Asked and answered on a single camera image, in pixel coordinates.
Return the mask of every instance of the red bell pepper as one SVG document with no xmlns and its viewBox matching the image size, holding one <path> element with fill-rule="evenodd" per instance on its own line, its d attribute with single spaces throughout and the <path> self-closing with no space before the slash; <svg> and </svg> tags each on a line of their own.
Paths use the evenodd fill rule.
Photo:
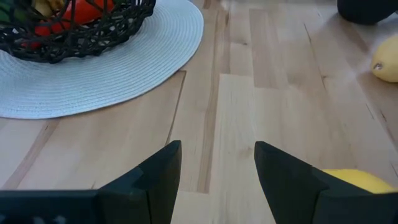
<svg viewBox="0 0 398 224">
<path fill-rule="evenodd" d="M 103 11 L 94 7 L 86 0 L 76 0 L 75 1 L 75 23 L 79 25 L 86 24 L 94 19 L 100 18 L 103 15 Z M 97 4 L 102 10 L 104 10 L 104 0 L 94 0 L 94 3 Z M 113 0 L 107 0 L 107 11 L 110 12 L 114 8 Z M 67 10 L 65 11 L 62 19 L 71 20 L 72 18 L 72 0 L 69 2 Z M 60 21 L 51 25 L 52 32 L 54 34 L 58 34 L 63 32 L 64 30 L 69 29 L 71 26 L 70 22 Z M 36 35 L 40 36 L 48 36 L 51 34 L 51 30 L 47 26 L 38 26 L 35 28 Z M 40 43 L 34 42 L 30 45 L 33 49 L 40 47 Z"/>
</svg>

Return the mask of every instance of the round woven placemat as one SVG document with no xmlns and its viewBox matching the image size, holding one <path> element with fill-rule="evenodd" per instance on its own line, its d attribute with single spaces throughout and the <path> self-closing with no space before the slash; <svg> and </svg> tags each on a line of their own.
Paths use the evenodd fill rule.
<svg viewBox="0 0 398 224">
<path fill-rule="evenodd" d="M 51 65 L 0 51 L 0 116 L 54 118 L 130 100 L 160 85 L 195 53 L 203 16 L 187 0 L 158 0 L 140 31 L 99 57 Z"/>
</svg>

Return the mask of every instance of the fruit basket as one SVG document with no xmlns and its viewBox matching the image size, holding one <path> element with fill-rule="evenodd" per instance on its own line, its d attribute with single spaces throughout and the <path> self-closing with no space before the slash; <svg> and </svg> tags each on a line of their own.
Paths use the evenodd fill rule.
<svg viewBox="0 0 398 224">
<path fill-rule="evenodd" d="M 100 55 L 137 33 L 154 6 L 155 0 L 0 0 L 0 49 L 48 63 Z"/>
</svg>

